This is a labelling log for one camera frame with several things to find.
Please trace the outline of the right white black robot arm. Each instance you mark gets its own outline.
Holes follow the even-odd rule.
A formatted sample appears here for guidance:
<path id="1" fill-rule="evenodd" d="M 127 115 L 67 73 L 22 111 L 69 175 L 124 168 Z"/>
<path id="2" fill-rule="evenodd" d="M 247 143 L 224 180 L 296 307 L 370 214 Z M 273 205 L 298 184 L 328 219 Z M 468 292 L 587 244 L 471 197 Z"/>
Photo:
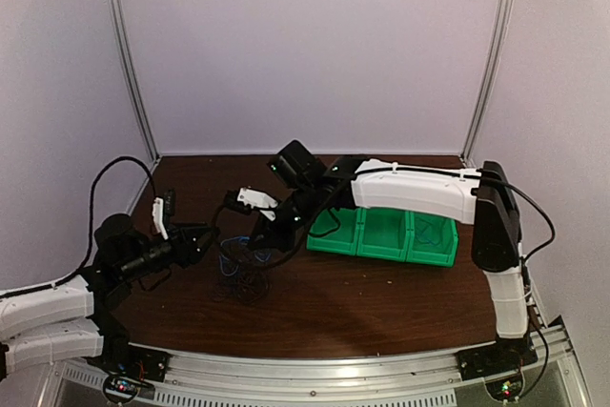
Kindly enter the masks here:
<path id="1" fill-rule="evenodd" d="M 361 154 L 325 164 L 298 140 L 267 163 L 290 190 L 284 200 L 242 188 L 237 200 L 259 212 L 252 249 L 296 249 L 296 233 L 313 226 L 319 214 L 336 209 L 388 209 L 446 217 L 473 228 L 471 257 L 490 287 L 499 342 L 489 362 L 510 369 L 525 354 L 527 314 L 520 212 L 497 162 L 481 169 L 402 165 Z"/>

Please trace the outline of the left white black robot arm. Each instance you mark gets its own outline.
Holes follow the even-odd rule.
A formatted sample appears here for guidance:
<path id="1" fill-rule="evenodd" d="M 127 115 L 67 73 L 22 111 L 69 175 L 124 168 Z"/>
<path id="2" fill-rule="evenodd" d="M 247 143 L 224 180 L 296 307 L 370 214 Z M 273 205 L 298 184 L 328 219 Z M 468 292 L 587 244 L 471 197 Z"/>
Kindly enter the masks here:
<path id="1" fill-rule="evenodd" d="M 79 357 L 127 373 L 137 365 L 137 353 L 113 310 L 144 277 L 168 279 L 173 266 L 196 265 L 216 235 L 207 224 L 179 223 L 148 237 L 128 215 L 109 216 L 93 233 L 91 265 L 67 279 L 1 295 L 1 376 Z"/>

